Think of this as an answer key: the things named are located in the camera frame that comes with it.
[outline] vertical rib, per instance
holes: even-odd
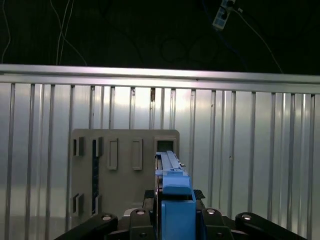
[[[69,109],[69,130],[68,130],[68,139],[70,141],[71,139],[71,133],[73,130],[73,109],[74,109],[74,91],[75,86],[70,86],[70,109]],[[70,225],[70,198],[71,198],[71,155],[70,155],[71,149],[68,148],[67,152],[67,164],[66,164],[66,196],[65,196],[65,202],[66,202],[66,208],[65,208],[65,231],[69,230]]]
[[[310,142],[309,142],[309,178],[308,178],[308,205],[307,205],[307,222],[306,222],[306,238],[312,238],[312,186],[314,176],[314,147],[315,147],[315,107],[316,97],[311,96],[311,113],[310,113]]]
[[[234,158],[235,158],[235,128],[236,128],[236,92],[231,93],[231,121],[230,121],[230,169],[229,169],[229,198],[228,198],[228,217],[232,215],[232,198],[234,185]]]
[[[30,89],[30,105],[29,105],[29,133],[28,133],[28,157],[26,168],[26,195],[25,195],[25,215],[24,215],[24,239],[29,239],[30,225],[30,191],[31,191],[31,171],[32,171],[32,146],[34,132],[34,110],[35,110],[35,85],[31,85]]]
[[[37,194],[37,204],[36,204],[36,222],[35,222],[35,239],[39,239],[39,221],[40,221],[40,191],[41,191],[41,147],[42,143],[42,134],[43,134],[43,123],[44,123],[44,98],[45,98],[45,85],[41,84],[40,86],[40,104],[39,104],[39,132],[38,132],[38,139],[39,139],[39,147],[37,152],[37,158],[39,164],[36,170],[36,194]]]
[[[254,189],[254,157],[255,157],[255,129],[256,129],[256,93],[251,95],[251,133],[250,133],[250,160],[249,160],[249,183],[248,183],[248,212],[252,212],[252,200]]]
[[[150,113],[149,113],[149,129],[155,129],[155,101],[156,101],[156,89],[151,88],[150,92]]]
[[[270,126],[270,167],[269,167],[269,189],[267,219],[272,220],[272,199],[274,188],[274,154],[275,154],[275,129],[276,129],[276,94],[271,95],[271,126]]]
[[[110,116],[109,129],[114,129],[115,124],[115,87],[110,88]]]
[[[294,138],[295,138],[295,95],[291,95],[290,109],[290,140],[289,140],[289,171],[288,171],[288,203],[286,228],[292,229],[292,187],[293,187],[293,164],[294,164]]]
[[[222,182],[223,182],[223,172],[224,172],[224,165],[223,165],[223,149],[224,149],[224,139],[225,139],[225,121],[226,121],[226,91],[222,91],[222,124],[221,124],[221,148],[220,148],[220,166],[221,166],[221,174],[220,174],[220,186],[219,186],[219,209],[221,209],[221,198],[222,198]]]
[[[55,86],[51,85],[50,93],[50,114],[49,114],[49,136],[48,136],[48,167],[46,177],[46,200],[45,200],[45,239],[49,239],[50,231],[50,198],[51,198],[51,165],[52,165],[52,144],[53,144],[53,120],[55,104]]]
[[[196,121],[196,91],[191,91],[191,101],[190,101],[190,144],[189,144],[189,155],[190,155],[190,171],[189,175],[193,183],[193,173],[194,173],[194,149],[195,149],[195,121]]]
[[[171,90],[170,98],[170,129],[175,129],[176,125],[176,90]]]
[[[99,128],[103,128],[103,122],[104,122],[104,99],[105,99],[105,87],[101,87],[101,96],[100,96],[100,124]]]
[[[89,129],[93,129],[94,114],[95,114],[95,86],[90,87],[89,97]]]
[[[130,110],[129,110],[129,129],[135,126],[135,107],[136,107],[136,89],[133,87],[130,91]]]
[[[165,89],[161,89],[161,128],[164,129],[164,121],[165,121]]]
[[[214,179],[214,151],[215,151],[215,124],[216,124],[216,92],[211,95],[211,123],[210,123],[210,142],[209,142],[209,176],[208,176],[208,206],[212,207],[212,192]]]
[[[10,201],[11,201],[11,175],[12,175],[12,157],[13,157],[13,137],[14,137],[14,121],[15,121],[15,93],[16,85],[11,85],[10,94],[10,117],[9,117],[9,137],[8,137],[8,162],[6,175],[6,196],[5,196],[5,223],[4,223],[4,239],[9,239],[10,232]]]

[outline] white cable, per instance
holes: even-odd
[[[9,47],[9,45],[11,43],[11,34],[10,34],[10,28],[9,28],[9,24],[8,24],[8,19],[7,19],[7,16],[6,16],[5,3],[6,3],[6,0],[3,0],[2,12],[3,12],[3,16],[4,16],[5,26],[6,26],[6,29],[8,31],[9,40],[8,40],[8,43],[6,44],[6,46],[5,46],[4,50],[3,50],[2,56],[1,56],[1,63],[2,64],[4,63],[4,57],[5,57],[6,51],[7,51],[8,47]]]
[[[59,15],[58,15],[58,13],[57,13],[57,11],[56,11],[53,3],[52,3],[52,0],[50,0],[50,5],[51,5],[51,7],[52,7],[52,9],[53,9],[53,11],[54,11],[54,13],[55,13],[55,15],[56,15],[56,18],[58,19],[58,23],[59,23],[59,27],[60,27],[60,32],[61,32],[61,36],[62,36],[63,40],[79,55],[79,57],[83,60],[84,64],[87,66],[87,62],[86,62],[86,60],[84,59],[84,57],[83,57],[83,56],[80,54],[80,52],[78,52],[78,50],[66,39],[66,37],[65,37],[65,35],[64,35],[63,31],[62,31],[62,27],[61,27],[61,22],[60,22]]]
[[[64,15],[63,15],[63,20],[62,20],[62,26],[61,26],[62,29],[64,29],[65,18],[66,18],[66,14],[67,14],[67,10],[68,10],[69,3],[70,3],[70,0],[68,0],[67,4],[66,4],[66,6],[65,6]],[[60,39],[61,39],[61,31],[60,31],[59,39],[58,39],[58,46],[57,46],[57,48],[56,48],[55,65],[58,65]]]
[[[75,0],[72,0],[70,15],[69,15],[68,22],[66,23],[66,29],[65,29],[65,33],[64,33],[64,36],[65,36],[65,37],[67,37],[67,32],[68,32],[68,27],[69,27],[71,15],[72,15],[72,10],[74,9],[74,2],[75,2]],[[65,42],[63,41],[63,42],[62,42],[62,47],[61,47],[59,65],[61,64],[62,53],[63,53],[63,51],[64,51],[64,44],[65,44]]]
[[[240,12],[238,12],[238,11],[236,11],[236,10],[233,10],[233,11],[234,11],[236,14],[238,14],[239,17],[244,21],[244,23],[245,23],[249,28],[251,28],[251,30],[262,40],[262,42],[264,43],[264,45],[266,46],[266,48],[269,50],[269,52],[270,52],[270,54],[271,54],[271,56],[272,56],[275,64],[276,64],[277,67],[279,68],[280,72],[283,74],[284,71],[282,71],[279,63],[277,62],[274,54],[272,53],[272,51],[271,51],[270,47],[268,46],[268,44],[266,43],[266,41],[265,41],[265,40],[262,38],[262,36],[260,36],[259,33],[257,33],[257,31],[244,19],[244,17],[241,15]]]

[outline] blue plastic part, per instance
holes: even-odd
[[[162,162],[162,193],[164,195],[191,195],[193,192],[190,177],[181,167],[180,161],[172,151],[157,152]]]
[[[161,202],[161,239],[195,240],[196,197],[191,178],[172,151],[157,152],[156,156],[162,162],[162,170],[156,170],[155,175],[162,175],[163,195],[191,196],[191,200]]]
[[[161,203],[161,239],[196,239],[196,197],[192,200],[163,200]]]

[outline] blue cable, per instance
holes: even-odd
[[[202,5],[205,11],[206,16],[208,17],[208,20],[210,21],[210,25],[213,28],[213,30],[216,32],[216,34],[219,36],[220,40],[224,43],[224,45],[230,50],[232,51],[235,55],[237,55],[237,57],[240,59],[241,63],[243,64],[245,70],[248,72],[248,66],[247,63],[245,61],[245,59],[240,55],[240,53],[235,50],[225,39],[224,37],[220,34],[220,32],[218,32],[218,30],[212,25],[213,20],[208,12],[208,9],[205,5],[205,0],[202,0]]]

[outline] corrugated metal wall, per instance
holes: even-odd
[[[79,128],[176,129],[180,159],[207,206],[232,218],[252,211],[320,238],[318,85],[269,92],[269,83],[242,91],[246,83],[231,90],[201,80],[152,88],[135,87],[138,79],[121,86],[98,77],[90,85],[19,78],[0,75],[1,239],[53,239],[70,227],[68,139]]]

